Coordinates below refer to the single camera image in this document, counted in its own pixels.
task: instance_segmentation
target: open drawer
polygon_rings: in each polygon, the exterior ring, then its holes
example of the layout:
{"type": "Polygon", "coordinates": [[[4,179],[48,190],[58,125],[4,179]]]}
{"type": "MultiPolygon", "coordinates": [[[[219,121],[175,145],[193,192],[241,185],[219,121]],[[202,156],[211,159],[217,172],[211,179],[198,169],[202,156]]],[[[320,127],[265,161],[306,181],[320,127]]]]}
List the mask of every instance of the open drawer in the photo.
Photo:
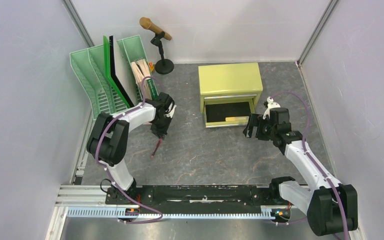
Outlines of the open drawer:
{"type": "Polygon", "coordinates": [[[246,125],[249,115],[255,113],[253,97],[253,95],[227,98],[206,97],[203,109],[205,127],[246,125]]]}

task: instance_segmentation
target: brown wooden microphone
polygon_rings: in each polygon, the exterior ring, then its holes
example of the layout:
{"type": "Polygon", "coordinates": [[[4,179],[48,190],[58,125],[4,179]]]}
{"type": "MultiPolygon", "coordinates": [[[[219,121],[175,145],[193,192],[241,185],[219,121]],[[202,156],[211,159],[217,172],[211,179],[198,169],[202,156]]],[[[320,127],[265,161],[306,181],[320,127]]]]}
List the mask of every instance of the brown wooden microphone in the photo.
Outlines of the brown wooden microphone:
{"type": "Polygon", "coordinates": [[[167,40],[171,40],[172,36],[168,34],[166,31],[162,30],[159,26],[155,25],[151,19],[147,17],[141,17],[139,20],[139,24],[142,26],[144,29],[151,30],[155,34],[160,34],[161,32],[165,32],[164,38],[167,40]]]}

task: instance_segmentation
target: red object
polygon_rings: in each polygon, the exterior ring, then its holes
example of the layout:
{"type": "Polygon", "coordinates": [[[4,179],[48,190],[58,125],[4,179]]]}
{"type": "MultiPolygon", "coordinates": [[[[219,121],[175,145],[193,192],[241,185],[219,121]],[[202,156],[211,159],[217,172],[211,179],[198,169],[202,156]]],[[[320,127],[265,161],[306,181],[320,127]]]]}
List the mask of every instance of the red object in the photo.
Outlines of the red object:
{"type": "Polygon", "coordinates": [[[156,143],[156,146],[155,146],[155,149],[153,150],[152,154],[151,154],[151,158],[154,157],[155,153],[157,152],[158,150],[158,147],[160,146],[161,142],[163,141],[163,139],[160,137],[158,142],[156,143]]]}

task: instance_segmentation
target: gray floor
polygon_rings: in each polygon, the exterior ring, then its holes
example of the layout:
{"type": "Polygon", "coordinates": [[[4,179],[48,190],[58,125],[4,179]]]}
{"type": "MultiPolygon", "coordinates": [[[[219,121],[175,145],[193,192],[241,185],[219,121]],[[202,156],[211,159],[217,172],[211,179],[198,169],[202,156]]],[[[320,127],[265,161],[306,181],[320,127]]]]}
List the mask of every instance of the gray floor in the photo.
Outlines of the gray floor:
{"type": "MultiPolygon", "coordinates": [[[[266,184],[281,176],[305,183],[294,165],[271,142],[245,138],[243,126],[205,128],[200,114],[198,66],[177,64],[168,75],[154,74],[177,108],[168,136],[154,158],[150,155],[158,139],[150,132],[150,126],[142,125],[130,133],[124,160],[137,184],[266,184]]],[[[257,113],[264,113],[263,102],[269,95],[283,91],[295,92],[309,103],[294,62],[261,62],[259,70],[263,93],[256,106],[257,113]]],[[[303,132],[306,113],[301,102],[286,94],[276,101],[289,109],[292,128],[303,132]]],[[[307,141],[320,162],[332,172],[314,119],[307,141]]],[[[82,185],[98,185],[106,177],[89,156],[82,185]]]]}
{"type": "MultiPolygon", "coordinates": [[[[292,221],[304,214],[293,209],[292,221]]],[[[113,218],[68,217],[62,240],[334,240],[316,236],[307,222],[276,226],[257,219],[170,219],[154,223],[124,225],[113,218]]]]}

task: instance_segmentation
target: yellow drawer cabinet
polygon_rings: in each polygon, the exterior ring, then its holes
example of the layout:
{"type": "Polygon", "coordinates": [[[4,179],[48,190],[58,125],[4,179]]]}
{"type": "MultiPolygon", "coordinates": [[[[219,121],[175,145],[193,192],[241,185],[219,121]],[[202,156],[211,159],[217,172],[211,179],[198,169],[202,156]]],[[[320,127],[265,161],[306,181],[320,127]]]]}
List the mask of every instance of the yellow drawer cabinet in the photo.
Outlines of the yellow drawer cabinet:
{"type": "Polygon", "coordinates": [[[258,63],[199,66],[198,72],[205,127],[246,125],[263,91],[258,63]]]}

